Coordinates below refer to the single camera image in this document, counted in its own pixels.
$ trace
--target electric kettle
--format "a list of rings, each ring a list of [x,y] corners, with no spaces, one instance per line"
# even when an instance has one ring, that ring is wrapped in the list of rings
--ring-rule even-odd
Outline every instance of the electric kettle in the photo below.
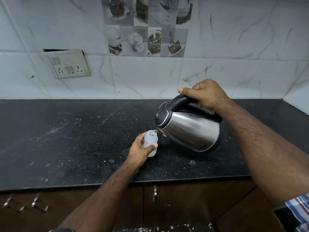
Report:
[[[222,117],[190,103],[196,100],[178,95],[159,106],[156,127],[168,138],[196,152],[211,151],[223,139]]]

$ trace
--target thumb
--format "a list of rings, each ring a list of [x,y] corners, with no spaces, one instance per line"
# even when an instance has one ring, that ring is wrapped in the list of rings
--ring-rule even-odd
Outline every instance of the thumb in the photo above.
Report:
[[[194,98],[195,100],[198,100],[198,97],[199,97],[198,96],[199,95],[198,90],[190,89],[190,88],[187,88],[187,87],[180,87],[178,89],[178,93],[185,95],[185,96],[188,96],[190,98]]]
[[[147,153],[147,155],[150,154],[150,152],[154,151],[156,148],[158,147],[158,144],[155,143],[155,144],[152,144],[146,148],[144,148],[145,152]]]

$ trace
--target person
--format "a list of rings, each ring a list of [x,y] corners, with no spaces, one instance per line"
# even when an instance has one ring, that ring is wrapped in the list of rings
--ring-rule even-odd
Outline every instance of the person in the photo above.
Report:
[[[234,132],[251,177],[279,206],[274,212],[287,232],[309,231],[309,156],[268,128],[230,99],[213,80],[178,92],[197,100],[199,107],[214,110]],[[142,148],[137,136],[123,165],[59,225],[58,230],[110,232],[130,179],[158,144]]]

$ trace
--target electrical outlet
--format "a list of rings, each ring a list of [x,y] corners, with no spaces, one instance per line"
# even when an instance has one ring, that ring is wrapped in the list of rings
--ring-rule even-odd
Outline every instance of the electrical outlet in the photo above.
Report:
[[[84,54],[79,50],[46,52],[58,79],[90,76]]]

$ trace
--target silver metal handle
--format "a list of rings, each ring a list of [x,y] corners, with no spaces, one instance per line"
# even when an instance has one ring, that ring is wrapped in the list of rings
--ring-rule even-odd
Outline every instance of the silver metal handle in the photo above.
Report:
[[[153,197],[154,202],[156,199],[157,199],[157,186],[154,186],[154,197]]]
[[[16,210],[18,213],[20,213],[20,212],[25,208],[24,205],[23,205],[23,206],[20,206],[19,203],[17,203],[16,201],[14,201],[14,200],[12,199],[12,197],[10,197],[10,198],[8,198],[8,199],[6,200],[6,202],[3,204],[3,207],[4,207],[4,208],[12,208],[12,209]]]
[[[33,202],[32,202],[32,205],[31,205],[33,208],[36,208],[38,210],[40,210],[42,213],[45,213],[49,206],[44,206],[41,202],[41,200],[38,199],[38,197],[36,197]]]

